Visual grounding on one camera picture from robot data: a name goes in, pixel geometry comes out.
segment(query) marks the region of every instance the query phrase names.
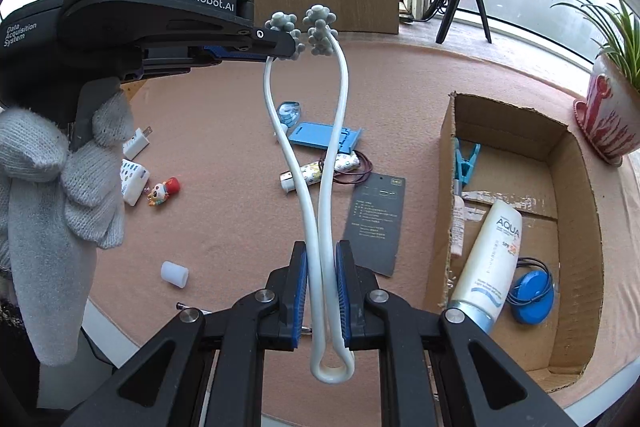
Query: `gray card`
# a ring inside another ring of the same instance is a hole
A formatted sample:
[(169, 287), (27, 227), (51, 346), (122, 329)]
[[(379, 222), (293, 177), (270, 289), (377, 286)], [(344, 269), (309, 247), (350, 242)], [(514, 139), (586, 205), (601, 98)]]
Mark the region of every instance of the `gray card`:
[(359, 266), (390, 276), (396, 265), (405, 179), (372, 172), (356, 185), (344, 229)]

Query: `pot saucer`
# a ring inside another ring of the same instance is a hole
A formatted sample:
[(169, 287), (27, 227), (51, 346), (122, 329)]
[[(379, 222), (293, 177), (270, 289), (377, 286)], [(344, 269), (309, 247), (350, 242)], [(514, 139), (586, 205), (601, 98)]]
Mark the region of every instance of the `pot saucer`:
[(622, 156), (617, 156), (615, 158), (607, 158), (601, 151), (598, 149), (593, 142), (591, 141), (591, 137), (586, 133), (584, 127), (582, 126), (582, 122), (584, 121), (584, 115), (587, 111), (587, 104), (582, 100), (574, 100), (574, 117), (575, 123), (578, 124), (578, 127), (581, 129), (584, 137), (589, 141), (593, 150), (598, 153), (598, 156), (606, 161), (609, 165), (613, 165), (614, 167), (620, 167), (622, 165)]

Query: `pink fabric surface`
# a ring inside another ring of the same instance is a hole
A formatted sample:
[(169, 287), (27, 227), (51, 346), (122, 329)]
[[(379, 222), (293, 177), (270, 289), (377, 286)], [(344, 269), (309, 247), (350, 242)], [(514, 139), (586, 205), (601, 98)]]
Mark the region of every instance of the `pink fabric surface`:
[[(496, 64), (427, 48), (347, 42), (350, 99), (345, 125), (363, 127), (358, 148), (374, 169), (406, 178), (398, 261), (380, 285), (420, 307), (433, 249), (438, 136), (452, 90), (533, 107), (569, 124), (580, 142), (600, 215), (605, 299), (596, 349), (584, 376), (553, 393), (562, 406), (589, 393), (640, 355), (638, 183), (627, 159), (620, 169), (591, 151), (572, 118), (572, 97)], [(276, 104), (298, 100), (303, 120), (329, 123), (338, 93), (334, 58), (306, 54), (278, 61)], [(124, 245), (98, 256), (92, 300), (138, 345), (175, 312), (176, 301), (215, 311), (264, 286), (303, 239), (295, 193), (262, 99), (259, 64), (222, 64), (187, 76), (150, 80), (132, 100), (136, 124), (150, 125), (151, 145), (137, 158), (155, 184), (176, 176), (180, 194), (157, 208), (127, 208)], [(299, 160), (314, 160), (298, 149)], [(318, 186), (312, 188), (312, 195)], [(334, 240), (340, 239), (351, 187), (334, 185)], [(160, 279), (163, 261), (190, 269), (184, 289)], [(305, 315), (305, 324), (309, 316)], [(329, 386), (308, 370), (310, 338), (294, 353), (267, 352), (263, 412), (300, 425), (380, 424), (375, 353), (356, 355), (356, 373)]]

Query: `triangular cutout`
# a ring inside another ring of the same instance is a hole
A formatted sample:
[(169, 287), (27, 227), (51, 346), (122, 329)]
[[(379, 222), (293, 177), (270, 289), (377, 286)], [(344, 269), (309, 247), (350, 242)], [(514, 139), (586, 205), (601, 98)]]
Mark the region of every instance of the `triangular cutout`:
[(118, 395), (143, 407), (153, 407), (174, 350), (174, 341), (162, 344), (142, 367), (120, 386)]
[(469, 353), (474, 361), (484, 395), (491, 409), (502, 409), (527, 397), (524, 388), (504, 370), (481, 344), (471, 342)]

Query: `brown cord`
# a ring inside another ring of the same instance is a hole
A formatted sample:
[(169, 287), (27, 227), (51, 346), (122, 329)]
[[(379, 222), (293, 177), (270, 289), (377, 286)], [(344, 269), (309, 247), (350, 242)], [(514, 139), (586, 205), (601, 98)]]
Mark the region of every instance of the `brown cord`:
[[(360, 167), (351, 172), (334, 172), (334, 183), (340, 185), (357, 185), (359, 183), (365, 182), (369, 179), (369, 176), (373, 172), (373, 163), (371, 160), (367, 158), (360, 151), (353, 151), (354, 154), (360, 160)], [(326, 152), (322, 153), (320, 159), (318, 160), (318, 167), (320, 168), (320, 172), (322, 172), (322, 168), (324, 168), (324, 157), (326, 156)], [(355, 179), (344, 179), (342, 176), (357, 176)]]

